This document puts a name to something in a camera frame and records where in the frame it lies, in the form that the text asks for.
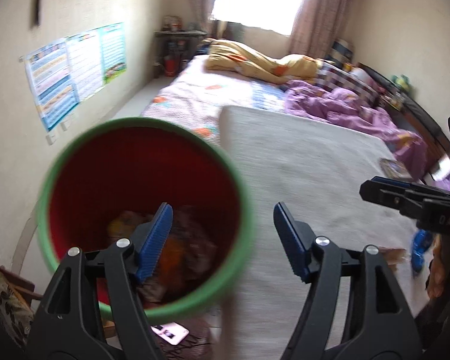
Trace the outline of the blue foil bag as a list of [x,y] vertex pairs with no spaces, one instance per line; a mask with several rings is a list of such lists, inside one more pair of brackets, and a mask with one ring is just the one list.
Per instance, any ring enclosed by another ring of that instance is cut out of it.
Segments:
[[410,253],[410,265],[414,276],[422,272],[424,255],[432,246],[433,238],[433,233],[423,229],[418,229],[415,233]]

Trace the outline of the smartphone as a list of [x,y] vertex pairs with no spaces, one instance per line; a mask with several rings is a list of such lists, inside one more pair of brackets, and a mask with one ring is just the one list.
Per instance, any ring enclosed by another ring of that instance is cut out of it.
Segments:
[[387,178],[406,182],[411,182],[413,180],[410,172],[408,172],[405,165],[400,161],[381,158],[379,160],[379,166]]

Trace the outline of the dark headboard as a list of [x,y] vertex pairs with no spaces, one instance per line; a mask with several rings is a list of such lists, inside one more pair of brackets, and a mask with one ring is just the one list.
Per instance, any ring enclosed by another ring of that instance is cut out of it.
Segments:
[[398,111],[391,105],[386,105],[385,109],[390,114],[393,122],[403,129],[409,129],[424,139],[427,145],[425,170],[428,172],[439,160],[450,154],[450,139],[445,135],[440,125],[422,108],[414,99],[401,92],[398,87],[388,78],[376,72],[371,67],[359,63],[358,67],[364,70],[386,94],[401,94],[403,103]]

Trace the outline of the red bin with green rim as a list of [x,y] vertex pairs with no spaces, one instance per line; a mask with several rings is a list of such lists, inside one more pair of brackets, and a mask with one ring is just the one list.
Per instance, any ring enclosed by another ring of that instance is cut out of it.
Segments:
[[147,310],[152,323],[199,314],[235,288],[254,240],[246,183],[220,147],[176,124],[134,117],[97,125],[52,162],[40,191],[40,251],[54,272],[67,250],[104,249],[120,214],[190,209],[216,244],[212,272],[193,291]]

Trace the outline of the plaid pillow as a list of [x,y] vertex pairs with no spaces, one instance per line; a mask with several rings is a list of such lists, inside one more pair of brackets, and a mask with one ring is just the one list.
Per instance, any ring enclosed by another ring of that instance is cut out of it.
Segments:
[[370,106],[378,95],[374,88],[323,60],[318,62],[314,84],[328,92],[332,92],[336,88],[348,89]]

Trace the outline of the blue striped pillow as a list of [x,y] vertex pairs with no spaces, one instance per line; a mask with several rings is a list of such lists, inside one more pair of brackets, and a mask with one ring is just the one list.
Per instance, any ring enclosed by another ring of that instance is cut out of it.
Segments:
[[333,42],[326,60],[342,68],[345,63],[351,63],[353,59],[354,46],[351,42],[337,39]]

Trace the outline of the floral cushion chair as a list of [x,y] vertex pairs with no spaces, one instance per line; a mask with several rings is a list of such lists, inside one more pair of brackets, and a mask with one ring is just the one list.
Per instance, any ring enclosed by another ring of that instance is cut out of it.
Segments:
[[0,266],[0,327],[21,350],[26,348],[35,315],[32,302],[42,298],[31,281]]

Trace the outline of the pink patterned bed sheet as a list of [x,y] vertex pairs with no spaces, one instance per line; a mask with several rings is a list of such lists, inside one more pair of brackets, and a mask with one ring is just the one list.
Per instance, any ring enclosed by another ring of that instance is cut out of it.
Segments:
[[218,119],[223,107],[284,111],[284,92],[276,85],[235,72],[208,72],[205,61],[204,55],[195,57],[177,78],[159,90],[142,116],[179,125],[218,144]]

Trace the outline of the right pink curtain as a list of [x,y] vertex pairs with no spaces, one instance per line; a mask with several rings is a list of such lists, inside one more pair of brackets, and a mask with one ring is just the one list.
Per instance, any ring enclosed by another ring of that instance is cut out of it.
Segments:
[[321,59],[349,18],[353,0],[303,0],[289,37],[289,53]]

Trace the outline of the red bucket under table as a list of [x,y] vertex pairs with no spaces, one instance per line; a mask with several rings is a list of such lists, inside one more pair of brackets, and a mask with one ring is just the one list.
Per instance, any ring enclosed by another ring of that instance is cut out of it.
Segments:
[[176,58],[165,57],[163,61],[164,74],[166,77],[175,77],[177,74],[179,62]]

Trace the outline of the yellow quilt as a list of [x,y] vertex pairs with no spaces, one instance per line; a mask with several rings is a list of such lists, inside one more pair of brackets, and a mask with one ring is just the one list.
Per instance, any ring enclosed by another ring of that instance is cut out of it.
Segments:
[[236,41],[214,40],[204,66],[209,71],[236,72],[281,85],[290,80],[314,79],[320,64],[307,55],[286,55],[277,59]]

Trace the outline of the dark side table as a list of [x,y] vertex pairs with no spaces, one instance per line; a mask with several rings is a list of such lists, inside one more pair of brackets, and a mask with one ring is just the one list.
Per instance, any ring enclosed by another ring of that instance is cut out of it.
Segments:
[[201,30],[156,31],[154,33],[153,74],[156,78],[165,76],[163,61],[169,56],[178,60],[175,77],[187,67],[197,52],[198,45],[207,38],[207,32]]

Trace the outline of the left wall chart poster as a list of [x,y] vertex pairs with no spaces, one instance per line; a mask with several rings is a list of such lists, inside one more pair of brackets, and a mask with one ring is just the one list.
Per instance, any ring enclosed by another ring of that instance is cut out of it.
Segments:
[[80,103],[65,38],[32,51],[23,61],[34,105],[50,132]]

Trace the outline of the wall chart poster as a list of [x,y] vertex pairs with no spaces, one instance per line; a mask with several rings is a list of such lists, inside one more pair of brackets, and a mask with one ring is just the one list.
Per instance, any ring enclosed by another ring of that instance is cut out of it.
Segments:
[[71,78],[79,101],[84,102],[104,85],[99,32],[94,29],[69,37],[66,48]]
[[32,51],[23,61],[34,105],[50,132],[80,103],[65,38]]

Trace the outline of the middle wall chart poster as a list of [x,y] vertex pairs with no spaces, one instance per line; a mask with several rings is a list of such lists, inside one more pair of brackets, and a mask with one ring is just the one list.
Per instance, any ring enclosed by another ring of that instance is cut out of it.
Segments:
[[104,85],[99,32],[94,29],[69,37],[66,48],[71,78],[79,101],[84,102]]

